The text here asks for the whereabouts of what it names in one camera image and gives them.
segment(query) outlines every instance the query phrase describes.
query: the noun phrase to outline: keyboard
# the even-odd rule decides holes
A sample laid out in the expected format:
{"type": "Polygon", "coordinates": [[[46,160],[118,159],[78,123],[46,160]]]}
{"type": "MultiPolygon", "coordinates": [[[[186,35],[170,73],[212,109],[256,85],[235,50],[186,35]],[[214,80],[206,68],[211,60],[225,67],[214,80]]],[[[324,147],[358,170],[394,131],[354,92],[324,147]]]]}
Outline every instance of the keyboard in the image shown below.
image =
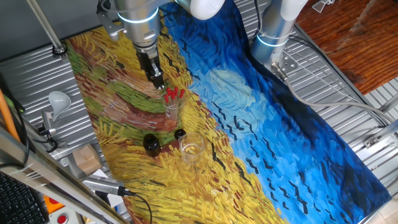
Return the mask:
{"type": "Polygon", "coordinates": [[[46,223],[28,186],[0,172],[0,223],[46,223]]]}

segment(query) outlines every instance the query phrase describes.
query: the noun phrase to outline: red button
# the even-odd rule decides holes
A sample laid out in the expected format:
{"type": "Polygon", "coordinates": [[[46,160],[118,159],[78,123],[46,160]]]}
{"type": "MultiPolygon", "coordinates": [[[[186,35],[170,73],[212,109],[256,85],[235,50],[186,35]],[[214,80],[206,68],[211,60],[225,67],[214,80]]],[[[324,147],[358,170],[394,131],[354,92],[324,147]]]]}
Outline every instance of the red button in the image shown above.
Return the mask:
{"type": "Polygon", "coordinates": [[[68,217],[66,217],[65,215],[61,215],[61,216],[58,217],[58,223],[59,224],[64,224],[64,223],[67,222],[67,220],[68,220],[68,217]]]}
{"type": "Polygon", "coordinates": [[[57,202],[56,200],[50,198],[50,203],[53,204],[53,205],[56,205],[56,204],[58,204],[59,202],[57,202]]]}

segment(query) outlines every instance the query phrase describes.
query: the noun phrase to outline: small black cylinder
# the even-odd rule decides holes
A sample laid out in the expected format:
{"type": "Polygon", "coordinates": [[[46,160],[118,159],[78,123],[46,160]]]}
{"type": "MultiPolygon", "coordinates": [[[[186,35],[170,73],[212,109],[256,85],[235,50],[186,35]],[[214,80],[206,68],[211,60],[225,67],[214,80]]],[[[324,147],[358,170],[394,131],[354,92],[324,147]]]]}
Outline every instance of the small black cylinder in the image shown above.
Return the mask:
{"type": "Polygon", "coordinates": [[[160,142],[153,134],[144,136],[144,149],[148,156],[155,157],[160,154],[160,142]]]}
{"type": "Polygon", "coordinates": [[[184,129],[178,129],[174,132],[174,137],[179,140],[182,136],[186,135],[184,129]]]}

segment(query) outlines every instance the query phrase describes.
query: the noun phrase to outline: wooden surface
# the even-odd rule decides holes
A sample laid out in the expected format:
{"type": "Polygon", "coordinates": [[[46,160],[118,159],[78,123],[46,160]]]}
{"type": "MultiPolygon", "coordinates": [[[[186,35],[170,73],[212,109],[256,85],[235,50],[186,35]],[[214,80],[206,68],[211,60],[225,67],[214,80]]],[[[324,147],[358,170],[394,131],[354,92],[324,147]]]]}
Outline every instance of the wooden surface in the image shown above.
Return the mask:
{"type": "Polygon", "coordinates": [[[317,1],[297,22],[362,94],[398,77],[398,3],[336,0],[319,14],[317,1]]]}

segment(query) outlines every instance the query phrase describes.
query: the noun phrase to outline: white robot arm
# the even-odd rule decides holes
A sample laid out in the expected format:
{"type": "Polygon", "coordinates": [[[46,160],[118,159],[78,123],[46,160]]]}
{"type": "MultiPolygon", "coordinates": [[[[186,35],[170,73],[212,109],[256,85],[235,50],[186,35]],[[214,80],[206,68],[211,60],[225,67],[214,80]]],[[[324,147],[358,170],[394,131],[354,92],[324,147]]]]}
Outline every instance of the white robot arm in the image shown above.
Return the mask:
{"type": "Polygon", "coordinates": [[[282,65],[282,52],[297,16],[308,0],[272,0],[262,13],[261,29],[251,46],[253,57],[271,71],[282,65]]]}

